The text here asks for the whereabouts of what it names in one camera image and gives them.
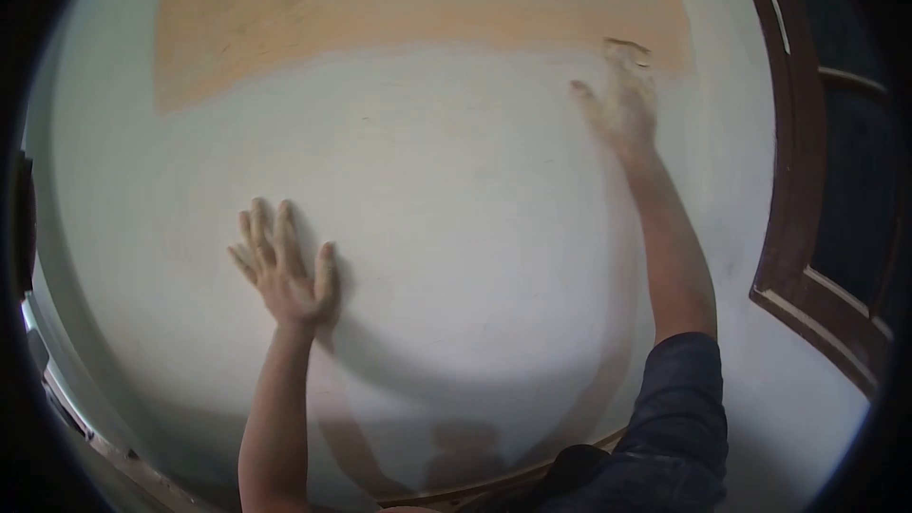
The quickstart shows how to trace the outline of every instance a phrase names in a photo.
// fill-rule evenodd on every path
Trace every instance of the window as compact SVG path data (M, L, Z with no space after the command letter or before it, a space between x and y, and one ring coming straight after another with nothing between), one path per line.
M750 297L867 396L884 377L912 266L906 147L852 0L754 0L776 157Z

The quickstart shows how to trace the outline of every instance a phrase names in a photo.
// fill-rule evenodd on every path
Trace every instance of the forearm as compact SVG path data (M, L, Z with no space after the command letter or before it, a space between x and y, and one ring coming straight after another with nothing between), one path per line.
M655 344L686 332L715 338L713 279L665 165L651 147L618 157L643 229Z
M245 511L305 507L305 387L313 333L312 327L301 325L279 325L275 330L238 459Z

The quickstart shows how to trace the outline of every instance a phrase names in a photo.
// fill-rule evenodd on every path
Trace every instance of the left hand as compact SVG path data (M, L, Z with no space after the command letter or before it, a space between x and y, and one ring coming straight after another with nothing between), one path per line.
M339 302L334 245L326 242L320 247L316 255L316 273L309 278L301 258L290 203L283 200L279 204L274 234L271 234L264 200L254 199L251 208L238 215L246 249L244 246L228 247L234 264L263 296L266 308L279 327L295 326L313 331L317 325L329 323Z

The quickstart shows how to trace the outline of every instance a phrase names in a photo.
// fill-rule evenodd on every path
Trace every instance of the dark window pane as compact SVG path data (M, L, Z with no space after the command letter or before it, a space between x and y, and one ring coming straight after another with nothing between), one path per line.
M882 104L825 85L826 182L811 266L870 305L893 233L897 145Z
M899 223L900 236L896 247L893 271L886 284L883 303L875 313L894 332L906 321L909 309L909 290L912 289L912 190L906 185L905 210Z
M803 1L820 65L887 86L883 63L854 0Z

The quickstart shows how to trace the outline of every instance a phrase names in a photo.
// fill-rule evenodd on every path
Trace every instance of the shirt sleeve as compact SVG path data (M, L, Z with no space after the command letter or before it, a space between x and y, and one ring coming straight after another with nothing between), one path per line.
M722 479L728 451L719 346L700 332L668 337L646 359L633 416L615 453L680 457Z
M646 359L627 432L594 478L537 511L712 511L725 497L727 437L719 347L674 335Z

